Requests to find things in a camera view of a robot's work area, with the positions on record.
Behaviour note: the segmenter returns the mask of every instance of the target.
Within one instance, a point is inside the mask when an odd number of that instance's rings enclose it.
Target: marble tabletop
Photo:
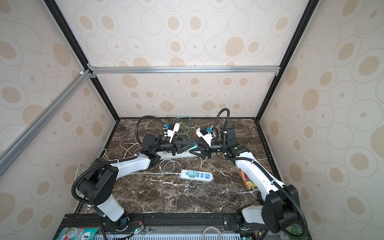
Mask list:
[[[199,127],[213,125],[214,119],[192,119],[194,130],[192,139],[197,139],[195,134]],[[164,119],[165,123],[173,122]],[[124,148],[136,142],[135,125],[137,119],[122,119],[113,135],[112,141],[106,152],[107,159],[120,159],[124,156]],[[253,119],[230,119],[230,124],[235,125],[238,142],[246,145],[259,162],[272,173],[265,155],[263,145]],[[144,120],[140,124],[139,137],[146,132],[159,133],[161,125],[156,120]],[[139,145],[132,147],[127,156],[139,152]],[[183,169],[192,169],[211,172],[214,176],[212,182],[199,182],[178,179],[177,175],[152,175],[133,174],[122,177],[116,181],[113,195],[128,213],[233,213],[245,205],[258,205],[256,195],[258,190],[247,191],[237,167],[228,160],[212,154],[211,159],[199,157],[177,159]],[[172,169],[168,164],[165,170]],[[179,172],[178,164],[174,172]],[[151,169],[141,172],[160,172],[159,164]],[[94,213],[93,209],[82,206],[79,213]]]

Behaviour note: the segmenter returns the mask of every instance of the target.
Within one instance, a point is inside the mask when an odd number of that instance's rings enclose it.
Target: patterned wallpaper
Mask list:
[[[98,157],[114,124],[86,80],[0,177],[1,240],[53,238],[77,204],[77,166]]]
[[[315,240],[384,235],[384,1],[325,0],[261,124]]]
[[[82,67],[37,0],[0,1],[0,154]]]
[[[279,65],[308,0],[56,0],[93,66]]]
[[[120,117],[255,117],[275,73],[99,74]]]

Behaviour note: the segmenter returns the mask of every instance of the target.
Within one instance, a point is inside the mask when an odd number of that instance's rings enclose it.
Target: power strip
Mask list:
[[[201,171],[187,170],[187,169],[181,170],[180,178],[187,179],[187,180],[201,181],[201,182],[212,182],[215,179],[212,173],[210,172],[201,172]]]

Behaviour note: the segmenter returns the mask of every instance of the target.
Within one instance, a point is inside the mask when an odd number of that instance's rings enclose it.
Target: candy wrapper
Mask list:
[[[243,170],[241,169],[238,169],[237,170],[241,176],[241,179],[243,180],[243,183],[245,185],[245,187],[247,188],[247,190],[252,190],[253,188],[256,187],[256,185],[252,182],[252,180],[247,176],[247,174],[245,174],[245,172],[243,172]]]
[[[64,228],[56,240],[93,240],[97,228]]]

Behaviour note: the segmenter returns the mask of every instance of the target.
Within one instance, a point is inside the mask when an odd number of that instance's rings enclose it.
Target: cable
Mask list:
[[[159,172],[132,172],[132,173],[128,173],[127,175],[131,175],[131,174],[155,174],[155,175],[178,174],[178,175],[180,175],[179,172],[168,172],[168,173],[159,173]]]
[[[192,122],[192,118],[191,117],[189,117],[189,116],[185,116],[185,117],[176,117],[176,118],[174,118],[174,120],[175,119],[180,119],[180,118],[189,118],[189,125],[193,125],[193,122]]]
[[[129,240],[131,237],[133,237],[133,235],[135,235],[135,233],[131,233],[129,236],[127,237],[122,237],[122,238],[114,238],[112,240]]]
[[[78,176],[78,174],[79,174],[81,168],[84,167],[84,166],[88,166],[88,167],[90,167],[91,164],[80,164],[80,165],[77,167],[77,169],[76,169],[76,173],[74,174],[74,181],[76,180],[76,178],[77,178],[77,176]]]
[[[155,119],[155,120],[158,120],[158,121],[162,124],[162,126],[163,126],[163,131],[160,133],[160,137],[159,137],[159,140],[161,140],[162,137],[163,137],[163,134],[164,134],[164,127],[165,127],[164,122],[163,122],[160,118],[157,118],[157,117],[155,117],[155,116],[146,115],[146,116],[142,116],[141,118],[139,118],[139,120],[138,120],[137,123],[136,123],[136,127],[135,127],[135,136],[136,136],[136,140],[137,140],[137,142],[141,145],[141,141],[140,141],[140,139],[139,139],[139,126],[140,126],[140,122],[141,122],[142,120],[144,120],[144,119]]]
[[[124,143],[124,144],[132,144],[131,147],[129,147],[128,149],[124,148],[121,144]],[[120,147],[123,148],[125,150],[125,154],[124,154],[124,157],[125,158],[127,156],[127,152],[129,152],[129,154],[131,154],[131,152],[129,151],[131,148],[133,148],[134,146],[138,145],[139,143],[138,142],[120,142]]]
[[[139,147],[138,149],[136,149],[136,150],[133,152],[133,155],[135,155],[136,151],[139,150],[139,149],[142,149],[142,147]]]
[[[128,157],[128,158],[125,158],[125,159],[121,159],[121,160],[112,160],[112,161],[106,161],[106,162],[102,162],[100,164],[97,164],[93,167],[90,167],[88,168],[85,172],[83,172],[82,174],[80,174],[79,177],[77,177],[77,179],[73,182],[72,184],[72,188],[71,188],[71,193],[72,193],[72,196],[74,199],[76,199],[77,201],[80,201],[80,202],[83,202],[85,204],[89,204],[89,205],[92,205],[91,201],[87,200],[87,199],[84,199],[84,198],[81,198],[79,195],[77,195],[76,193],[76,186],[79,184],[80,180],[89,172],[95,170],[95,169],[98,169],[100,167],[105,167],[109,164],[113,164],[113,163],[118,163],[118,162],[126,162],[126,161],[130,161],[130,160],[133,160],[133,159],[136,159],[137,156],[132,156],[132,157]]]
[[[105,230],[104,230],[104,221],[103,221],[103,217],[100,217],[100,219],[101,219],[101,233],[103,234],[103,238],[104,238],[104,240],[108,240],[107,235],[105,234]]]
[[[106,148],[104,148],[103,150],[100,151],[100,153],[99,153],[99,157],[100,157],[100,154],[101,154],[104,150],[105,150],[105,152],[104,152],[102,158],[105,157],[105,155],[107,154],[107,149],[106,149]]]
[[[186,136],[187,138],[190,138],[190,133],[192,132],[192,125],[190,124],[186,124],[186,123],[182,123],[182,122],[179,122],[180,124],[180,128],[184,131],[184,132],[178,132],[177,134],[178,135],[181,135],[181,136]]]
[[[201,157],[199,157],[199,158],[200,158],[200,161],[201,161],[201,164],[200,164],[200,168],[201,168],[203,166],[203,162],[205,162],[208,159],[208,157],[205,157],[204,161],[201,159]]]
[[[247,157],[229,157],[227,154],[224,155],[224,157],[228,160],[246,160],[252,162],[252,159],[249,159]],[[268,178],[269,181],[273,181],[274,179],[270,176],[270,174],[264,169],[263,166],[260,165],[257,161],[253,161],[253,164],[255,164],[263,173],[264,175]],[[299,218],[301,219],[301,223],[303,225],[303,232],[300,235],[294,235],[290,233],[288,230],[283,229],[282,231],[290,236],[291,238],[294,239],[304,239],[308,235],[308,223],[307,220],[305,219],[303,211],[300,209],[299,204],[293,199],[293,197],[286,191],[284,188],[282,188],[277,182],[273,181],[273,185],[279,189],[287,198],[288,200],[296,207],[297,213],[299,215]]]
[[[256,240],[263,240],[267,236],[269,229],[267,227],[265,228],[266,229],[264,230],[264,232],[258,238],[256,238]]]
[[[223,159],[223,160],[226,160],[225,158],[220,157],[220,155],[218,154],[218,152],[216,152],[216,155],[217,155],[219,158],[221,158],[221,159]]]
[[[219,229],[217,229],[217,228],[215,228],[215,227],[213,227],[213,226],[210,226],[210,227],[207,227],[206,229],[204,229],[204,231],[203,231],[203,236],[202,236],[202,240],[205,240],[204,235],[205,235],[206,232],[207,232],[208,230],[210,230],[210,229],[215,230],[215,231],[218,233],[219,239],[220,239],[220,240],[222,239],[222,237],[221,237],[221,233],[220,233]]]
[[[227,111],[227,116],[226,116],[226,118],[225,118],[225,121],[224,121],[224,127],[223,127],[223,129],[224,129],[224,134],[223,134],[223,139],[222,139],[222,140],[223,140],[223,144],[222,144],[222,152],[223,152],[223,153],[226,153],[226,151],[227,151],[227,143],[226,143],[226,141],[227,141],[227,140],[226,140],[226,138],[227,138],[227,134],[226,134],[226,131],[227,131],[227,124],[228,124],[228,120],[229,120],[229,114],[230,114],[228,108],[223,108],[223,109],[220,110],[220,112],[219,112],[219,113],[217,114],[217,116],[216,116],[215,123],[214,123],[214,125],[212,126],[212,129],[214,130],[214,129],[216,128],[217,121],[218,121],[220,115],[221,115],[224,111]]]
[[[163,167],[164,171],[163,171],[163,170],[162,170],[162,167],[161,167],[161,164],[162,164],[164,161],[166,161],[166,160],[168,160],[169,162],[167,162],[167,163],[164,165],[164,167]],[[173,168],[172,168],[172,170],[166,172],[165,169],[166,169],[166,166],[167,166],[169,163],[173,163]],[[159,164],[159,170],[160,170],[160,172],[161,172],[161,173],[166,173],[166,174],[168,174],[168,173],[173,173],[173,171],[175,170],[175,167],[176,167],[175,163],[177,163],[177,164],[180,166],[180,174],[181,174],[181,171],[183,170],[183,168],[181,167],[181,164],[180,164],[179,162],[174,161],[174,160],[171,160],[171,159],[164,159],[164,160],[162,160],[162,161],[160,162],[160,164]]]

